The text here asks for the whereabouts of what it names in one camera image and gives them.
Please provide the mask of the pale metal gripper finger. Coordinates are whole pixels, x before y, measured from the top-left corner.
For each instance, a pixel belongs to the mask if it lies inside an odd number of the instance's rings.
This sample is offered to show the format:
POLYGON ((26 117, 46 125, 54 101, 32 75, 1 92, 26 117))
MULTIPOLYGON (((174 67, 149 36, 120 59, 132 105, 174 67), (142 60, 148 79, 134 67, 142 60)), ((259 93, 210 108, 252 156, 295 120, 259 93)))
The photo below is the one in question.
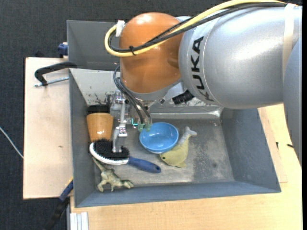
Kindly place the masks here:
POLYGON ((122 118, 125 114, 125 99, 122 96, 114 96, 111 102, 110 114, 116 118, 122 118))
POLYGON ((122 147, 127 138, 127 130, 125 126, 117 126, 113 133, 112 152, 122 153, 122 147))

